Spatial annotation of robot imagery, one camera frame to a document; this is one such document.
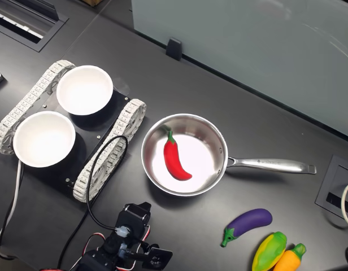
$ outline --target black table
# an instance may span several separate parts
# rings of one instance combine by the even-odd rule
[[[147,241],[173,251],[167,271],[250,270],[257,246],[273,231],[285,233],[288,243],[306,245],[300,270],[345,266],[348,229],[341,229],[345,222],[317,206],[315,199],[332,155],[348,160],[348,142],[190,63],[167,57],[160,47],[118,25],[111,18],[114,4],[113,0],[96,16],[97,12],[86,6],[65,2],[72,5],[72,15],[66,14],[71,25],[54,37],[56,42],[81,34],[77,28],[83,26],[78,21],[89,18],[79,13],[95,18],[66,48],[49,45],[38,54],[0,34],[4,52],[14,49],[18,58],[18,67],[12,67],[1,62],[7,55],[0,56],[0,71],[8,79],[0,87],[0,120],[62,56],[76,65],[100,66],[112,78],[125,81],[129,97],[146,102],[147,113],[123,165],[97,200],[94,212],[99,219],[114,225],[125,203],[150,202],[152,232]],[[37,65],[24,69],[25,61],[32,58]],[[234,157],[299,160],[315,164],[318,173],[311,176],[232,168],[208,193],[189,199],[170,197],[146,177],[140,154],[148,129],[174,113],[193,113],[210,120],[222,132]],[[13,195],[15,167],[14,157],[0,155],[0,228]],[[55,267],[83,208],[29,176],[24,178],[19,203],[7,227],[4,246],[35,269]],[[253,208],[268,209],[273,223],[221,248],[226,224]],[[88,236],[95,231],[109,234],[87,219],[67,252],[65,268],[80,257]]]

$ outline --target white bowl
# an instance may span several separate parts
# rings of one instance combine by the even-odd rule
[[[57,100],[71,114],[90,115],[110,101],[113,88],[107,72],[96,66],[80,66],[61,78],[57,86]]]
[[[39,112],[18,126],[14,150],[24,164],[44,168],[64,159],[75,137],[75,129],[68,118],[57,112]]]

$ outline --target pan rim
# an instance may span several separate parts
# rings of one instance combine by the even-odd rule
[[[161,185],[157,180],[155,180],[155,178],[153,178],[151,176],[151,174],[149,174],[146,165],[144,163],[144,155],[145,155],[145,151],[144,148],[146,146],[146,142],[148,141],[148,139],[150,138],[150,136],[152,136],[152,134],[157,130],[157,128],[165,123],[167,120],[172,119],[174,117],[192,117],[194,119],[198,119],[200,121],[205,122],[206,124],[208,124],[208,126],[215,132],[218,134],[218,136],[220,137],[220,139],[223,141],[223,154],[224,154],[224,162],[222,165],[222,168],[220,170],[220,173],[218,174],[218,176],[216,177],[216,179],[214,180],[214,182],[212,184],[210,184],[209,186],[205,187],[202,190],[198,190],[195,192],[190,192],[190,193],[181,193],[181,192],[175,192],[173,190],[167,189],[166,187],[164,187],[163,185]],[[227,148],[227,143],[225,142],[225,139],[223,137],[223,135],[221,134],[220,130],[210,121],[208,121],[207,119],[205,119],[204,117],[200,117],[198,115],[194,115],[194,114],[189,114],[189,113],[178,113],[178,114],[174,114],[174,115],[170,115],[167,116],[163,119],[160,119],[159,121],[157,121],[150,129],[149,131],[146,133],[144,141],[142,143],[141,146],[141,163],[142,166],[144,168],[144,171],[147,175],[147,177],[151,180],[151,182],[157,186],[158,188],[160,188],[161,190],[163,190],[166,193],[169,193],[171,195],[175,195],[175,196],[183,196],[183,197],[190,197],[190,196],[197,196],[200,194],[203,194],[207,191],[209,191],[210,189],[212,189],[223,177],[225,169],[227,168],[227,164],[228,164],[228,148]]]

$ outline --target toy chili pepper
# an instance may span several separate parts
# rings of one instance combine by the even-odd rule
[[[189,180],[192,175],[186,172],[180,164],[178,145],[173,138],[173,132],[169,131],[168,141],[164,146],[164,159],[170,174],[179,181]]]

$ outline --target gray wall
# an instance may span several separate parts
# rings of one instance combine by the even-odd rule
[[[348,135],[348,4],[132,0],[134,27]]]

